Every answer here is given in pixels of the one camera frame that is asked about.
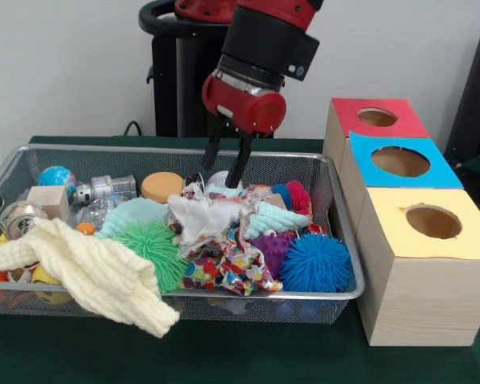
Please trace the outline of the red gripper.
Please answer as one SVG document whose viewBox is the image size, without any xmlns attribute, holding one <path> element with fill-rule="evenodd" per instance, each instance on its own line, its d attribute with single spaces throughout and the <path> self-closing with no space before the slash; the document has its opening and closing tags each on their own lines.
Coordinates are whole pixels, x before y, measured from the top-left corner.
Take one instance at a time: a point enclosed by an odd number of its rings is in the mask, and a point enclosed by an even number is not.
<svg viewBox="0 0 480 384">
<path fill-rule="evenodd" d="M 243 82 L 228 74 L 210 74 L 202 86 L 202 100 L 206 109 L 218 116 L 202 158 L 202 168 L 210 171 L 220 151 L 225 120 L 230 119 L 240 134 L 239 152 L 226 178 L 226 187 L 236 189 L 252 150 L 252 133 L 271 135 L 286 114 L 286 101 L 279 92 Z"/>
</svg>

